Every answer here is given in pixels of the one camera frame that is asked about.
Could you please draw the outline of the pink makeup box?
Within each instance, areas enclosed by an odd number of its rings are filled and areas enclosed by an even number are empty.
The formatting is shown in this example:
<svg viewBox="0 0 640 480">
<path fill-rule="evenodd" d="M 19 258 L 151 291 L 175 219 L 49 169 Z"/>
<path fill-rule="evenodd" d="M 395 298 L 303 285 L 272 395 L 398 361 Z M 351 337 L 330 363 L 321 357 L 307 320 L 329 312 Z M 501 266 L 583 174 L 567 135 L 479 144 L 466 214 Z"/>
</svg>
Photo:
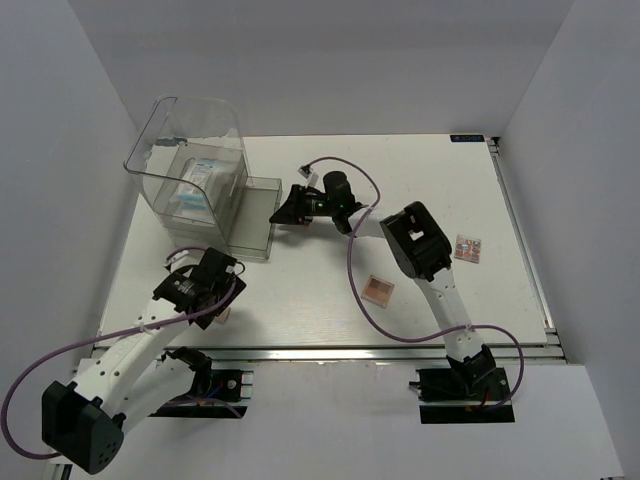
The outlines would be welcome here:
<svg viewBox="0 0 640 480">
<path fill-rule="evenodd" d="M 229 319 L 230 313 L 231 313 L 231 308 L 226 308 L 223 312 L 221 312 L 218 316 L 214 318 L 213 322 L 216 325 L 224 326 Z"/>
</svg>

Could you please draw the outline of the white blue wipes packet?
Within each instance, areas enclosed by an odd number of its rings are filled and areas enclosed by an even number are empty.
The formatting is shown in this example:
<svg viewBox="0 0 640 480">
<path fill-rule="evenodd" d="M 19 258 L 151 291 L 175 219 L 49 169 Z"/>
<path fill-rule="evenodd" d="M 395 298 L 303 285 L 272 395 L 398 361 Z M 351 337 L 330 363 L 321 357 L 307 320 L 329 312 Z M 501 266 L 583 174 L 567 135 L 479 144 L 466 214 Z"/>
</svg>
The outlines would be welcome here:
<svg viewBox="0 0 640 480">
<path fill-rule="evenodd" d="M 172 195 L 176 213 L 184 218 L 196 218 L 211 212 L 217 200 L 216 181 L 221 168 L 213 159 L 191 157 L 180 174 Z"/>
</svg>

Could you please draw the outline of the clear acrylic makeup organizer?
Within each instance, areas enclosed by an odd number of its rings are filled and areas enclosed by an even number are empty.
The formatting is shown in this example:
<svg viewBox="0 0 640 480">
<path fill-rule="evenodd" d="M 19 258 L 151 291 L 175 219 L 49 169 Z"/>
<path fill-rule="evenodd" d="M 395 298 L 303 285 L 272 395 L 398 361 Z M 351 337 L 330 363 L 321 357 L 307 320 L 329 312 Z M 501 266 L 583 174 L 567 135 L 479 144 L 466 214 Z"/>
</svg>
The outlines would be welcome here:
<svg viewBox="0 0 640 480">
<path fill-rule="evenodd" d="M 123 166 L 178 247 L 269 258 L 282 182 L 252 174 L 240 122 L 224 100 L 162 96 Z"/>
</svg>

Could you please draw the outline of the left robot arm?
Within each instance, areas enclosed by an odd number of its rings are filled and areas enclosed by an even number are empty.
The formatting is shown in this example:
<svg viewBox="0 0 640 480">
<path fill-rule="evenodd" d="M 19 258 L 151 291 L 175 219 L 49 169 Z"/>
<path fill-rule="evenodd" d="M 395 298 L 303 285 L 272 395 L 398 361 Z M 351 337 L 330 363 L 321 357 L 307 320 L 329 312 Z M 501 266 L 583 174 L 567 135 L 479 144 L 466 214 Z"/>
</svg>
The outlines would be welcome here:
<svg viewBox="0 0 640 480">
<path fill-rule="evenodd" d="M 238 400 L 238 371 L 223 374 L 203 352 L 169 344 L 187 329 L 206 330 L 245 289 L 237 259 L 213 248 L 173 270 L 153 291 L 131 334 L 71 381 L 42 395 L 42 438 L 84 472 L 102 472 L 125 436 L 167 408 L 198 409 Z"/>
</svg>

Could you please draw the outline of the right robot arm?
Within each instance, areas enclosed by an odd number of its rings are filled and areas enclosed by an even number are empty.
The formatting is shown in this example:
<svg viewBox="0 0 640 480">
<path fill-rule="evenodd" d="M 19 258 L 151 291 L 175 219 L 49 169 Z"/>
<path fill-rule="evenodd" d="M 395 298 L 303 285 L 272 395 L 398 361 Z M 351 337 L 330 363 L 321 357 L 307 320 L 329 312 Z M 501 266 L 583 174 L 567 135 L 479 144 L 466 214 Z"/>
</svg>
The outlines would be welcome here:
<svg viewBox="0 0 640 480">
<path fill-rule="evenodd" d="M 308 225 L 316 217 L 328 217 L 339 233 L 353 234 L 355 229 L 350 218 L 366 205 L 356 199 L 343 172 L 326 174 L 323 184 L 323 190 L 294 184 L 270 222 Z M 418 201 L 383 218 L 378 226 L 376 234 L 387 241 L 396 264 L 421 290 L 438 327 L 444 332 L 453 390 L 466 399 L 477 397 L 486 389 L 496 363 L 481 336 L 472 329 L 456 288 L 448 238 Z"/>
</svg>

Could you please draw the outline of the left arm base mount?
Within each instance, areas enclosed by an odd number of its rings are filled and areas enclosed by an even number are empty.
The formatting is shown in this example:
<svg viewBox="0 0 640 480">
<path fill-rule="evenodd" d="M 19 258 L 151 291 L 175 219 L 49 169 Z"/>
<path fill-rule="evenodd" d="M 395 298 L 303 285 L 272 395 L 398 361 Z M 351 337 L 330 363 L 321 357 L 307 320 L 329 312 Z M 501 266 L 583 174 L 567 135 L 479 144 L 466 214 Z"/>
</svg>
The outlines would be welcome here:
<svg viewBox="0 0 640 480">
<path fill-rule="evenodd" d="M 186 349 L 169 351 L 156 361 L 179 360 L 192 374 L 190 389 L 167 401 L 150 417 L 240 420 L 247 413 L 252 398 L 254 371 L 227 366 L 204 352 Z"/>
</svg>

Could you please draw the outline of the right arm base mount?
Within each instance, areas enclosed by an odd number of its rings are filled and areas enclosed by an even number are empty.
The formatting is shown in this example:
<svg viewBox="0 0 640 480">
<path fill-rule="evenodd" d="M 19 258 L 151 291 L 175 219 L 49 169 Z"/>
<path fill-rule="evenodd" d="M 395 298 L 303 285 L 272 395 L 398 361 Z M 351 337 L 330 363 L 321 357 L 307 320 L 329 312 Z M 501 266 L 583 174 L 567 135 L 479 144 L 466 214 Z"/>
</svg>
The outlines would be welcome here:
<svg viewBox="0 0 640 480">
<path fill-rule="evenodd" d="M 416 371 L 408 388 L 418 396 L 420 421 L 425 425 L 506 424 L 515 422 L 505 370 L 497 368 L 471 391 L 444 368 Z"/>
</svg>

